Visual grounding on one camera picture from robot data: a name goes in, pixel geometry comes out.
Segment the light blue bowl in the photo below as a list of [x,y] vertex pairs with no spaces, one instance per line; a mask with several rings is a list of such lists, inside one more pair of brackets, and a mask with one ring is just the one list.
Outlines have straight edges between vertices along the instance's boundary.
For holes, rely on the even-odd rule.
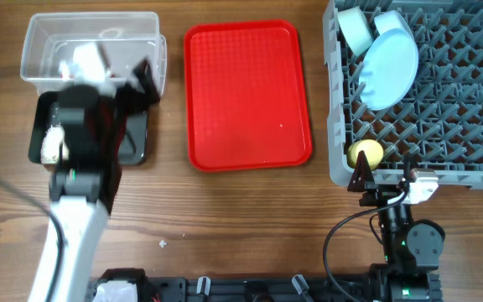
[[396,10],[376,16],[374,18],[374,23],[379,34],[383,34],[391,29],[401,29],[413,37],[413,32],[408,23]]

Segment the yellow plastic cup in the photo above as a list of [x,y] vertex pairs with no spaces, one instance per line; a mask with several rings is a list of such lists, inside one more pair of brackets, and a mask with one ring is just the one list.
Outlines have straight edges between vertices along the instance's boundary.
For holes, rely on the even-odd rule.
[[351,168],[356,167],[358,154],[363,152],[371,170],[375,170],[381,163],[384,155],[383,147],[373,139],[363,139],[353,143],[346,153],[347,163]]

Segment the light blue plate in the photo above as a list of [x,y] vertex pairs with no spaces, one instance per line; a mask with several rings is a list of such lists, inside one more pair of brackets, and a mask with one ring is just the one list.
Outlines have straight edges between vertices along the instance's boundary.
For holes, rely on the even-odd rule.
[[372,111],[394,106],[413,85],[418,70],[418,47],[402,29],[390,29],[367,51],[361,73],[360,99]]

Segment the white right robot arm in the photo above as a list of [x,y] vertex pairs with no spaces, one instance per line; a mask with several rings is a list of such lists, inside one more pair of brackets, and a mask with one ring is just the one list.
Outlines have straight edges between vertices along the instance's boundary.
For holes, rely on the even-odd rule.
[[361,192],[361,206],[377,211],[385,263],[372,264],[364,278],[366,301],[436,302],[443,299],[439,256],[445,232],[437,223],[415,221],[412,206],[428,200],[439,187],[431,169],[421,169],[406,157],[402,180],[396,185],[375,181],[364,152],[359,152],[348,190]]

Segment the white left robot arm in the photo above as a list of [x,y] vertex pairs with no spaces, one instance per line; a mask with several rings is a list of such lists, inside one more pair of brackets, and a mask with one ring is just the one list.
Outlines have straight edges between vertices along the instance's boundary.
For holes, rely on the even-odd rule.
[[49,180],[48,231],[31,301],[82,301],[101,234],[122,177],[119,149],[127,119],[159,102],[148,60],[132,70],[137,84],[77,81],[39,96],[29,154],[39,154],[50,122],[64,137]]

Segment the mint green bowl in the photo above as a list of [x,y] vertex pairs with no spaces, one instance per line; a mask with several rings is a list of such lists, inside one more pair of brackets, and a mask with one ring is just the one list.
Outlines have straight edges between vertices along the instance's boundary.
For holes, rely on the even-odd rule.
[[367,19],[359,7],[338,12],[338,22],[346,43],[355,56],[362,55],[373,43]]

